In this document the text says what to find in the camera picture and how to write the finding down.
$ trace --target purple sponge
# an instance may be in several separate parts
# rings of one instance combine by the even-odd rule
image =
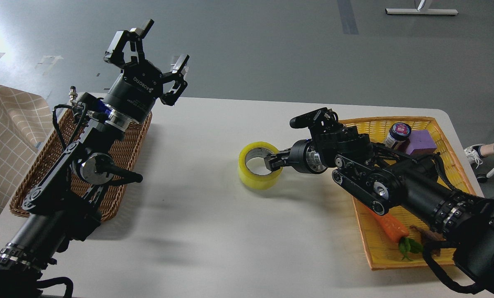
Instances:
[[[427,130],[413,130],[405,147],[409,155],[430,154],[436,150],[436,144]]]

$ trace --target black robotic arm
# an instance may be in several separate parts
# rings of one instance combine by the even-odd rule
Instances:
[[[145,59],[142,39],[152,24],[150,19],[143,29],[118,31],[114,36],[104,60],[118,66],[121,72],[105,98],[88,93],[78,98],[75,87],[71,87],[72,105],[54,108],[54,126],[63,152],[24,198],[23,209],[30,216],[0,251],[0,298],[38,298],[42,295],[40,289],[56,284],[65,284],[64,297],[71,297],[70,279],[39,281],[41,271],[48,264],[56,264],[54,253],[65,251],[70,240],[84,241],[100,225],[99,205],[109,187],[142,181],[141,175],[116,166],[108,152],[114,141],[122,141],[131,122],[142,123],[147,118],[157,99],[172,106],[188,85],[184,81],[188,55],[180,56],[168,73],[162,73]],[[135,53],[130,62],[123,59],[127,42]],[[175,84],[164,93],[163,85],[169,82]],[[55,118],[55,109],[59,107],[72,109],[79,119],[68,145]],[[82,125],[84,132],[73,141]],[[70,188],[72,173],[90,184],[83,196]],[[121,179],[113,180],[115,175]]]
[[[331,109],[321,108],[290,121],[292,128],[309,128],[311,139],[297,141],[290,149],[267,155],[266,168],[276,171],[292,166],[301,173],[320,174],[335,168],[332,178],[379,215],[402,206],[425,222],[446,241],[424,247],[424,259],[451,290],[494,294],[494,198],[467,194],[445,175],[438,154],[409,156],[372,143],[368,134],[338,122]],[[448,187],[440,185],[440,177]],[[460,286],[432,259],[434,248],[455,248],[455,265],[475,283]]]

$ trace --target yellow basket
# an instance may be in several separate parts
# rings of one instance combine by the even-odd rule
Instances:
[[[438,123],[431,117],[374,117],[374,118],[359,118],[341,120],[341,123],[347,126],[357,126],[359,133],[370,135],[371,139],[383,141],[390,127],[396,122],[404,122],[409,124],[413,130],[428,130],[436,144],[436,151],[440,152],[440,156],[444,162],[446,174],[450,182],[463,191],[470,194],[475,194],[470,181],[468,180],[464,168],[455,155],[451,145],[449,144],[443,131],[438,126]],[[387,238],[383,229],[379,227],[375,219],[366,211],[366,207],[354,198],[355,214],[361,231],[364,251],[370,269],[396,269],[396,268],[414,268],[426,267],[427,264],[421,254],[410,253],[412,262],[402,260],[402,255],[398,249],[398,244],[393,243]],[[390,210],[390,213],[400,220],[407,228],[411,225],[416,225],[420,228],[428,229],[428,227],[417,217],[406,211],[402,207],[395,207]],[[409,237],[421,243],[419,232],[409,229]],[[452,265],[453,253],[455,249],[442,249],[440,257],[434,256],[438,264],[442,266]]]

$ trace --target orange carrot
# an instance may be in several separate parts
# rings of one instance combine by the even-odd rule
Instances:
[[[396,217],[387,213],[383,216],[377,215],[370,208],[366,208],[368,212],[374,217],[378,224],[383,228],[385,234],[394,243],[400,243],[403,237],[409,236],[409,230],[404,226]]]

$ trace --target roll of tape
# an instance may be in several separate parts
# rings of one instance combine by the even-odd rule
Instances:
[[[249,168],[247,168],[247,162],[249,160],[253,158],[264,158],[268,154],[275,153],[278,153],[278,149],[266,142],[255,142],[245,146],[241,153],[239,153],[238,160],[239,179],[241,179],[243,184],[254,189],[268,189],[272,185],[275,185],[278,181],[280,173],[282,172],[282,168],[266,175],[253,173],[249,170]]]

